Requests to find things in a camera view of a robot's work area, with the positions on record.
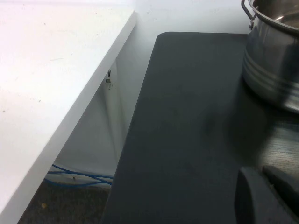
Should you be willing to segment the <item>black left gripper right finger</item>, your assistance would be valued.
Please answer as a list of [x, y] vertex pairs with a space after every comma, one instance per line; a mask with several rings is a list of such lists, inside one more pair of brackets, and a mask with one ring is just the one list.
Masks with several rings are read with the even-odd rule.
[[275, 166], [263, 166], [263, 173], [282, 198], [299, 197], [299, 181]]

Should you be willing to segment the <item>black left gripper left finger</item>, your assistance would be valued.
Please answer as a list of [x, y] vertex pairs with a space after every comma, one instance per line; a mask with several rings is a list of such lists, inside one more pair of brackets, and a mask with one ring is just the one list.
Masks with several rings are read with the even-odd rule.
[[297, 224], [299, 198], [282, 198], [263, 169], [242, 167], [236, 184], [235, 216], [238, 224]]

